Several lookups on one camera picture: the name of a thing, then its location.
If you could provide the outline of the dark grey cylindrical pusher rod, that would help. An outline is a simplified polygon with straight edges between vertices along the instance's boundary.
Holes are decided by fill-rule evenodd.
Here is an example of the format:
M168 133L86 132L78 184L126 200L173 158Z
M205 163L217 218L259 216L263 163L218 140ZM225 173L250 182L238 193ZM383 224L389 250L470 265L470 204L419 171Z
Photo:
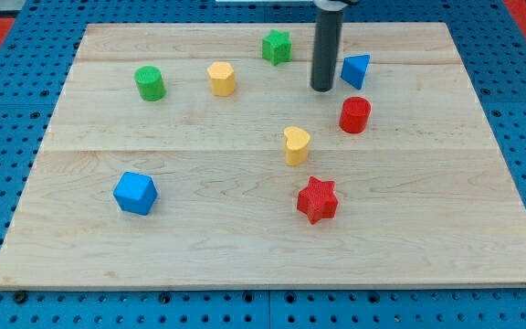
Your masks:
M317 10L310 74L310 86L315 91L332 89L345 7Z

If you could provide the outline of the silver rod mount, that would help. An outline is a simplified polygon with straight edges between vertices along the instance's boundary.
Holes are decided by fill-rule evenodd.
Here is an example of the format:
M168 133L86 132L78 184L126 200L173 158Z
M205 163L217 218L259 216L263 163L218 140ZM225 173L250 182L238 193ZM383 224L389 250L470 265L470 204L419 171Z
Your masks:
M341 11L347 6L358 5L360 0L313 0L319 9L324 11Z

